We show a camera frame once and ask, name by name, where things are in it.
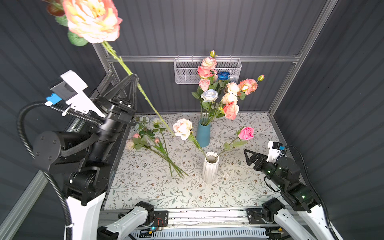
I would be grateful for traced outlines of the magenta pink rose stem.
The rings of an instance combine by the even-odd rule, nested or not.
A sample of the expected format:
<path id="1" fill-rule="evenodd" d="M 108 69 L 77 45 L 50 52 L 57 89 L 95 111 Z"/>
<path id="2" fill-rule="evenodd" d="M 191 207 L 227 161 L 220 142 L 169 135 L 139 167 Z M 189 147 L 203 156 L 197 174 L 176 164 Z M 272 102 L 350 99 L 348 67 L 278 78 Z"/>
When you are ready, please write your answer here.
<path id="1" fill-rule="evenodd" d="M 224 152 L 239 148 L 254 138 L 254 128 L 243 127 L 237 131 L 237 136 L 230 142 L 225 142 L 223 149 L 217 154 L 216 159 Z"/>

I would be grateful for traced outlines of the white ribbed ceramic vase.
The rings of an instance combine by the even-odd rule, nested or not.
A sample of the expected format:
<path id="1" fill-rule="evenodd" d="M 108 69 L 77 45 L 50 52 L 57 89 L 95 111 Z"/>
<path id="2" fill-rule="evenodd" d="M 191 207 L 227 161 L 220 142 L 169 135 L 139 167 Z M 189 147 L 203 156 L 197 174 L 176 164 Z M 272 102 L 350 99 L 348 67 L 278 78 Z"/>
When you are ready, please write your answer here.
<path id="1" fill-rule="evenodd" d="M 205 155 L 203 164 L 203 180 L 206 183 L 213 183 L 219 169 L 219 155 L 215 152 L 208 152 Z"/>

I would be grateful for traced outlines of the pink coral rose stem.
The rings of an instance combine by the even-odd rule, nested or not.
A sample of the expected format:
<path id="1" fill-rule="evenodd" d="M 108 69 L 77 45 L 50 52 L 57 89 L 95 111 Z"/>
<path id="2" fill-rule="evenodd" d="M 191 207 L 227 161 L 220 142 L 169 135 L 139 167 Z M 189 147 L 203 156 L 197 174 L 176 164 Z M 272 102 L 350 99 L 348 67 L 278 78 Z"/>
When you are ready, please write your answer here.
<path id="1" fill-rule="evenodd" d="M 230 102 L 229 104 L 212 103 L 209 108 L 209 120 L 208 123 L 212 122 L 214 119 L 225 117 L 229 120 L 235 120 L 240 107 L 237 102 Z"/>

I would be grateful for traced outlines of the blue ceramic vase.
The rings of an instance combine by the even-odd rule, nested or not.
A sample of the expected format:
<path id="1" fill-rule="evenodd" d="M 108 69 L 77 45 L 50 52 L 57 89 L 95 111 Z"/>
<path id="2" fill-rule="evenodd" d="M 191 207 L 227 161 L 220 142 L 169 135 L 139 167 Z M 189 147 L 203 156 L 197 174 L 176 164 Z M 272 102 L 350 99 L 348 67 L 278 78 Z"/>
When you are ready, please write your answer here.
<path id="1" fill-rule="evenodd" d="M 210 144 L 211 124 L 203 125 L 203 120 L 199 121 L 196 139 L 201 148 L 205 148 Z"/>

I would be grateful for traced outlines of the cream rose stem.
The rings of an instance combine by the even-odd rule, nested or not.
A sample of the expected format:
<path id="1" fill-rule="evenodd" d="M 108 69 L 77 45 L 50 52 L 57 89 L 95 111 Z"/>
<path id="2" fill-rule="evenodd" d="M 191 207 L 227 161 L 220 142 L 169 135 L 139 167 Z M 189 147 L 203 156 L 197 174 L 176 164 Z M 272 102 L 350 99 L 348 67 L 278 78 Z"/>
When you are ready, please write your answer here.
<path id="1" fill-rule="evenodd" d="M 173 125 L 173 130 L 175 132 L 175 136 L 181 138 L 183 141 L 191 141 L 195 147 L 206 157 L 206 153 L 203 148 L 198 143 L 196 137 L 192 133 L 193 125 L 192 122 L 187 119 L 179 119 Z"/>

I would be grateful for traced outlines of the peach rose flower stem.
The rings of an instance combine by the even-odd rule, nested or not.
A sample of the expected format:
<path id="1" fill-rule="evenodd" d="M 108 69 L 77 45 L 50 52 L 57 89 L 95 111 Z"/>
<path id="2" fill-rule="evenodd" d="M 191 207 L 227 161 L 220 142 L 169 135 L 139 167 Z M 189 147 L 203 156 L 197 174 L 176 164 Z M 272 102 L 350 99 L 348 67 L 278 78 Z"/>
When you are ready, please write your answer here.
<path id="1" fill-rule="evenodd" d="M 260 75 L 256 80 L 255 79 L 245 79 L 243 81 L 240 81 L 238 84 L 239 92 L 237 93 L 237 96 L 244 100 L 246 96 L 254 93 L 259 86 L 259 82 L 262 82 L 265 79 L 265 75 Z"/>

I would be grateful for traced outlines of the white peony flower stem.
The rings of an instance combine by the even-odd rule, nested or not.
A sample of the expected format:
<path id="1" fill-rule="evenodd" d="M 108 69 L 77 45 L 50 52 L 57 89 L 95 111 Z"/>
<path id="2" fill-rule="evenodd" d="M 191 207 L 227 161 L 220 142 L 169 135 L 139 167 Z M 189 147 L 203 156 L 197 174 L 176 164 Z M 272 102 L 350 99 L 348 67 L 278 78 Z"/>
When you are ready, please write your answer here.
<path id="1" fill-rule="evenodd" d="M 230 102 L 237 102 L 238 104 L 239 97 L 237 96 L 237 93 L 240 89 L 236 83 L 228 82 L 227 85 L 221 90 L 218 84 L 218 90 L 213 90 L 218 92 L 218 99 L 216 100 L 216 103 L 223 102 L 223 104 L 229 104 Z"/>

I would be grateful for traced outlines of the small pale pink rose stem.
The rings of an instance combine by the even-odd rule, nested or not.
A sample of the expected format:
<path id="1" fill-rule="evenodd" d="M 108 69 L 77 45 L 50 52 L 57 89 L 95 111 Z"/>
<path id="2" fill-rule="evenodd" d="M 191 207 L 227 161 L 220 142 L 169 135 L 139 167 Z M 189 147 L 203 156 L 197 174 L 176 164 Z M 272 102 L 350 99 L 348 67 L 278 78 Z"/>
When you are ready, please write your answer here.
<path id="1" fill-rule="evenodd" d="M 211 85 L 211 81 L 208 79 L 200 79 L 198 83 L 198 88 L 196 92 L 192 92 L 192 96 L 200 101 L 200 106 L 201 106 L 201 117 L 204 117 L 205 115 L 205 108 L 203 107 L 203 102 L 204 99 L 202 97 L 202 94 L 209 89 Z"/>

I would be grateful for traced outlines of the white rose stem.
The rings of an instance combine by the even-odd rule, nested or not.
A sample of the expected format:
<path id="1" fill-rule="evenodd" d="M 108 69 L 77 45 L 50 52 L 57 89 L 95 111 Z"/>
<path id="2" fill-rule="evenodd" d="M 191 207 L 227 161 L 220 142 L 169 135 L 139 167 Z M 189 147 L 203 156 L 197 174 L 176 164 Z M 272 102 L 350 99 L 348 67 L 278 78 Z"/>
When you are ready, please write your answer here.
<path id="1" fill-rule="evenodd" d="M 201 94 L 202 119 L 201 125 L 208 126 L 215 116 L 216 100 L 218 92 L 213 89 L 208 89 Z"/>

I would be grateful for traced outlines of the large pink rose stem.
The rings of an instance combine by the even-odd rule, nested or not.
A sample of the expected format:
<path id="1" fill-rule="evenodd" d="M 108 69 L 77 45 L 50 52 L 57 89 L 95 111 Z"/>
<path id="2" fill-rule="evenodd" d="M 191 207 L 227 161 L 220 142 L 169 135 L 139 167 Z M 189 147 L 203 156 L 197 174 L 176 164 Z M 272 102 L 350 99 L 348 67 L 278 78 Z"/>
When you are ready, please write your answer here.
<path id="1" fill-rule="evenodd" d="M 198 67 L 198 74 L 199 74 L 200 79 L 208 79 L 211 81 L 211 84 L 213 83 L 214 73 L 212 72 L 211 69 L 209 69 L 207 67 L 199 66 Z"/>

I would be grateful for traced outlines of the peach peony flower stem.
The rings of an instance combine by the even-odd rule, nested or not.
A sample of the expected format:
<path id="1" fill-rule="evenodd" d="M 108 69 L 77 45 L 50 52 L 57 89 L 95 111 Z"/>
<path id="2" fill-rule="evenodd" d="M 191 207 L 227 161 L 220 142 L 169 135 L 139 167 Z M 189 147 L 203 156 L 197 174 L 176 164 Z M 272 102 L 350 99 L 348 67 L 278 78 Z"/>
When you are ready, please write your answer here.
<path id="1" fill-rule="evenodd" d="M 120 36 L 122 19 L 113 1 L 45 1 L 47 12 L 62 18 L 60 24 L 69 29 L 69 40 L 80 38 L 91 44 L 102 44 L 105 50 L 125 70 L 128 76 L 134 73 L 123 58 L 110 45 Z"/>

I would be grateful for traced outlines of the blue artificial rose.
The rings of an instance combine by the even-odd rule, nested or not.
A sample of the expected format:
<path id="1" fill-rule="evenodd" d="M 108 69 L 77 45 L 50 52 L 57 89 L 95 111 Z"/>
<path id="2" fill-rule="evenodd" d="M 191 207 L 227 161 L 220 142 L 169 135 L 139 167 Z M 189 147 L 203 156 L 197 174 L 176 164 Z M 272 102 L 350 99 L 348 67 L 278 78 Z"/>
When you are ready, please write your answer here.
<path id="1" fill-rule="evenodd" d="M 218 76 L 217 80 L 218 80 L 219 87 L 220 87 L 220 90 L 221 90 L 229 82 L 229 80 L 230 80 L 230 73 L 229 72 L 219 72 L 217 74 L 217 76 Z"/>

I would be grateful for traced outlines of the pink carnation flower stem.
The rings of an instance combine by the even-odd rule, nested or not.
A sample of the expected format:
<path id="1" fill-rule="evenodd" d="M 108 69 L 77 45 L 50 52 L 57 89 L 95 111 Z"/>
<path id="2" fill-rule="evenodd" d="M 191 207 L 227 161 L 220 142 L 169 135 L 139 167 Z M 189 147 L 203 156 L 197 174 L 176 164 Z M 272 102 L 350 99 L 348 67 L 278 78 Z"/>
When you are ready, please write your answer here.
<path id="1" fill-rule="evenodd" d="M 215 70 L 215 67 L 217 66 L 217 60 L 216 60 L 217 54 L 215 50 L 210 51 L 210 56 L 203 59 L 200 66 L 207 67 L 212 70 L 214 73 L 213 79 L 215 80 L 217 78 L 217 71 Z"/>

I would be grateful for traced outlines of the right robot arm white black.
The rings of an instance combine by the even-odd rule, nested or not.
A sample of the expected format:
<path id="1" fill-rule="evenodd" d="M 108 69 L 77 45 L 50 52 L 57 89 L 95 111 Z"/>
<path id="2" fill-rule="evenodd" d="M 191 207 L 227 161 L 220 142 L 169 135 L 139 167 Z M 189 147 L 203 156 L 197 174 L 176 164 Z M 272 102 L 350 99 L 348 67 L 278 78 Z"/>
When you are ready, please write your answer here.
<path id="1" fill-rule="evenodd" d="M 295 240 L 341 240 L 342 236 L 331 223 L 324 200 L 310 181 L 308 171 L 304 182 L 300 181 L 302 170 L 295 160 L 286 157 L 286 151 L 295 146 L 271 148 L 268 155 L 244 150 L 247 165 L 265 175 L 276 188 L 273 192 L 281 198 L 271 198 L 262 205 L 261 215 L 267 224 L 277 223 Z"/>

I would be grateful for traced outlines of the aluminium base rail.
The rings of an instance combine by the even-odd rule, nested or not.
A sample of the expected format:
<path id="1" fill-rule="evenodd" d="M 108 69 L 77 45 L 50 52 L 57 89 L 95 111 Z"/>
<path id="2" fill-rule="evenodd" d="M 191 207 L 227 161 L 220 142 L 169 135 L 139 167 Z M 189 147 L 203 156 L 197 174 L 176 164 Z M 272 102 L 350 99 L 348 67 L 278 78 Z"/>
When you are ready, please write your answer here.
<path id="1" fill-rule="evenodd" d="M 183 226 L 203 227 L 222 227 L 222 226 L 250 226 L 246 209 L 251 207 L 231 207 L 231 208 L 202 208 L 202 209 L 168 209 L 158 211 L 169 211 L 169 228 Z M 326 229 L 326 219 L 323 210 L 316 206 L 311 213 L 294 212 L 289 206 L 279 210 L 269 221 L 269 225 L 277 224 L 284 229 L 288 228 L 289 223 L 297 223 L 300 227 L 308 226 L 312 232 L 319 232 L 321 228 Z"/>

